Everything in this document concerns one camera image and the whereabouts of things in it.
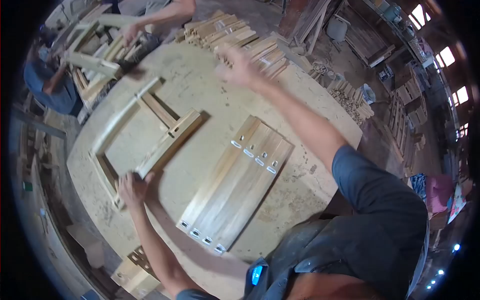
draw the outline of wooden workbench top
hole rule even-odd
[[[211,52],[185,43],[156,49],[140,63],[139,69],[145,72],[141,79],[124,76],[96,108],[78,136],[67,165],[91,219],[113,250],[124,258],[140,242],[128,212],[112,209],[89,151],[109,120],[150,79],[161,76],[166,80],[156,96],[179,116],[194,108],[205,118],[199,130],[165,166],[159,184],[159,199],[175,223],[249,115],[259,117],[285,136],[294,145],[293,152],[229,253],[221,258],[210,257],[198,244],[189,243],[189,238],[173,223],[165,221],[160,226],[153,220],[157,232],[198,284],[221,299],[238,299],[243,295],[248,266],[241,260],[252,262],[266,256],[288,229],[324,210],[337,185],[269,102],[215,77],[218,63]],[[291,64],[277,79],[309,107],[327,117],[352,146],[358,146],[360,128],[308,74]],[[163,126],[152,112],[141,109],[136,113],[107,151],[118,174],[140,164],[161,137],[160,128]]]

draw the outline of blue t-shirt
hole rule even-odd
[[[400,179],[348,145],[335,154],[332,173],[358,214],[294,226],[272,253],[250,266],[243,299],[284,299],[294,273],[353,276],[392,300],[406,299],[411,292],[428,249],[425,204]],[[254,282],[252,275],[259,266],[262,270]],[[193,289],[177,296],[193,299],[217,300]]]
[[[78,101],[78,95],[73,81],[68,76],[63,76],[52,95],[42,92],[43,83],[53,75],[55,72],[40,58],[27,61],[25,65],[25,83],[35,99],[60,114],[69,114]]]

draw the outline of gray shirt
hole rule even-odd
[[[293,227],[273,252],[251,265],[245,300],[283,299],[294,273],[345,274],[365,281],[386,299],[407,298],[428,249],[425,203],[350,146],[337,151],[332,173],[358,214]],[[177,296],[191,299],[216,297],[192,289]]]

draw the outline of pink cloth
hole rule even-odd
[[[432,208],[434,214],[447,210],[448,199],[454,192],[452,177],[449,175],[427,176],[425,181],[427,206]]]

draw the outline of forearm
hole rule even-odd
[[[193,16],[195,12],[195,1],[178,0],[173,1],[161,10],[142,17],[136,24],[137,26],[145,26],[148,24],[162,24],[175,20],[186,20]]]
[[[66,64],[61,65],[52,78],[50,78],[48,81],[45,81],[42,91],[51,95],[64,76],[66,68]]]
[[[269,100],[285,117],[303,143],[332,172],[332,162],[337,150],[348,142],[325,118],[314,113],[297,98],[265,80],[254,80],[252,90]]]
[[[148,261],[166,290],[175,297],[186,288],[179,283],[186,282],[188,286],[196,286],[195,282],[183,270],[172,250],[153,228],[145,206],[142,205],[141,208],[131,210],[131,215]]]

